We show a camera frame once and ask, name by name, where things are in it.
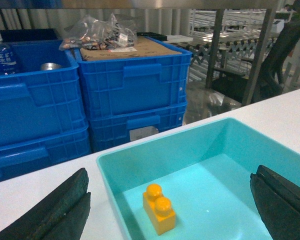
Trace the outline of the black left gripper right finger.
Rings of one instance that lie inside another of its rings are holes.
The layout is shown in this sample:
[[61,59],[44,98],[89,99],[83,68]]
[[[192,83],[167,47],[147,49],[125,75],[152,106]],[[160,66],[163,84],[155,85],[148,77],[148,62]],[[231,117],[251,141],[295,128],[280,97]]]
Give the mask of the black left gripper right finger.
[[262,222],[274,240],[300,240],[300,187],[259,165],[250,190]]

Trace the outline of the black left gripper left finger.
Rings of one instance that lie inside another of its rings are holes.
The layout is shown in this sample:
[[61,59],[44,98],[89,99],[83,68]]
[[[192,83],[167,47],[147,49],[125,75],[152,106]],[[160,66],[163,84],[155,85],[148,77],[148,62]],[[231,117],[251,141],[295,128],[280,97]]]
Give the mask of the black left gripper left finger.
[[0,240],[79,240],[91,209],[88,185],[88,172],[80,168],[0,231]]

